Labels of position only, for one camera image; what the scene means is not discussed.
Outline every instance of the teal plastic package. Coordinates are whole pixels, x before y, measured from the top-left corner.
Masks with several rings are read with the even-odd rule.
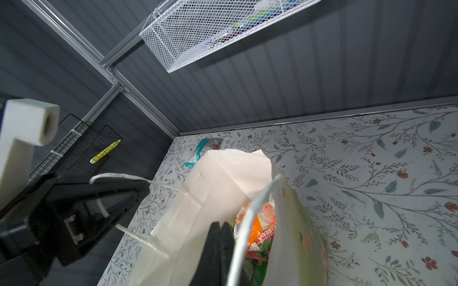
[[[200,158],[202,158],[202,156],[208,150],[218,150],[222,142],[222,138],[205,138],[201,140],[199,144],[197,144],[197,147],[194,150],[194,152],[191,154],[191,157],[189,158],[188,162],[185,163],[185,166],[193,168],[197,161],[199,161]]]

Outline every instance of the folded paper flap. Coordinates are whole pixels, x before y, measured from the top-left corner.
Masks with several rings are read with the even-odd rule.
[[[262,150],[210,150],[205,156],[212,157],[251,200],[272,182],[272,162]]]

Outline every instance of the yellow highlighter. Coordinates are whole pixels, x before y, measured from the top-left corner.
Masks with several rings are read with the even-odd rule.
[[[110,146],[106,147],[102,152],[98,153],[97,155],[95,155],[92,159],[91,159],[91,164],[95,164],[95,162],[97,162],[99,159],[101,159],[103,156],[107,155],[108,152],[110,152],[111,150],[113,150],[118,144],[119,142],[121,142],[121,139],[119,139],[118,141],[116,142],[113,142],[110,144]]]

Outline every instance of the metal trim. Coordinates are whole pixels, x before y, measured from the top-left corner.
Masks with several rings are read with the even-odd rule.
[[[291,124],[291,123],[298,123],[298,122],[336,119],[336,118],[342,118],[342,117],[352,117],[352,116],[357,116],[357,115],[368,115],[368,114],[376,114],[376,113],[384,113],[384,112],[402,111],[402,110],[427,108],[427,107],[434,107],[434,106],[441,106],[441,105],[453,105],[457,103],[458,103],[458,96],[455,95],[455,96],[448,96],[448,97],[411,101],[411,102],[406,102],[406,103],[380,105],[380,106],[373,106],[373,107],[365,107],[365,108],[358,108],[358,109],[349,109],[349,110],[336,111],[336,112],[328,112],[328,113],[320,113],[320,114],[285,118],[285,119],[276,119],[276,120],[246,123],[246,124],[239,124],[239,125],[232,125],[232,126],[225,126],[225,127],[186,131],[186,132],[181,132],[179,136],[221,132],[221,131],[229,131],[229,130],[238,130],[238,129],[247,129],[247,128],[257,128],[257,127],[273,126],[273,125],[280,125],[280,124]]]
[[[137,27],[135,27],[122,41],[120,41],[111,51],[104,56],[98,63],[104,68],[109,68],[115,61],[127,53],[131,48],[143,39],[140,37],[139,33],[145,25],[147,19],[145,18]]]
[[[113,99],[124,90],[124,87],[119,82],[114,83],[111,88],[102,96],[102,98],[89,110],[89,112],[81,119],[82,121],[93,122],[113,101]]]
[[[138,106],[154,123],[156,123],[172,139],[178,135],[178,129],[163,116],[154,105],[149,102],[119,71],[106,70],[99,61],[102,54],[81,35],[47,0],[21,0],[48,26],[61,36],[85,60],[111,83],[119,82],[130,92],[127,98]]]

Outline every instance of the green item in basket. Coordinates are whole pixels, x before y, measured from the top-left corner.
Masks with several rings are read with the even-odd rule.
[[[261,286],[264,282],[264,278],[266,277],[267,273],[267,264],[266,261],[257,261],[257,265],[255,266],[255,271],[253,272],[253,277],[251,278],[251,286]]]

